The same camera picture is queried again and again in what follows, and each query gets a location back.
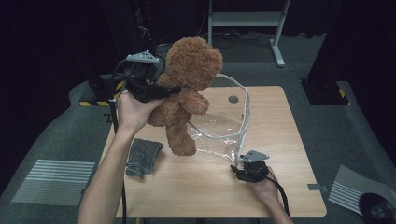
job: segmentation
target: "striped mat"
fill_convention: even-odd
[[[12,203],[77,206],[94,162],[37,160]]]
[[[364,193],[381,195],[396,206],[396,193],[390,187],[368,179],[341,165],[332,185],[329,201],[361,215],[359,199]]]

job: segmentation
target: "white desk leg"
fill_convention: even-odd
[[[209,0],[209,12],[207,18],[207,43],[212,46],[212,0]]]
[[[279,50],[279,47],[277,46],[277,44],[279,43],[279,38],[280,38],[280,35],[282,34],[283,24],[285,24],[285,19],[288,14],[289,4],[290,4],[290,0],[286,0],[285,5],[283,6],[281,16],[279,18],[277,28],[276,28],[275,39],[270,39],[271,49],[273,50],[273,53],[276,58],[277,66],[279,66],[279,67],[285,66],[285,61],[283,61],[282,54],[280,54],[280,50]]]

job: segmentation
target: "teddy bear head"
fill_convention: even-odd
[[[209,87],[222,66],[221,53],[201,37],[178,40],[166,56],[166,75],[172,82],[197,91]]]

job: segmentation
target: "table top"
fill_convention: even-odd
[[[317,181],[283,89],[270,86],[247,90],[251,118],[242,154],[254,149],[270,157],[266,163],[288,196],[292,217],[325,216],[320,192],[307,186]],[[230,104],[230,92],[230,87],[202,91],[210,102],[208,113],[240,118],[241,111],[233,106],[243,101]],[[102,158],[113,137],[111,129]],[[192,157],[173,155],[164,128],[146,125],[136,138],[161,142],[163,149],[157,155],[154,174],[145,179],[125,176],[128,217],[269,217],[248,185],[236,179],[231,162],[200,151]]]

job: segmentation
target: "brown teddy bear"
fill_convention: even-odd
[[[166,56],[166,72],[158,84],[181,87],[181,92],[167,98],[148,119],[154,127],[165,127],[172,152],[192,156],[195,141],[190,137],[187,123],[193,114],[203,115],[209,102],[198,91],[209,87],[222,69],[222,56],[201,37],[186,37],[174,43]]]

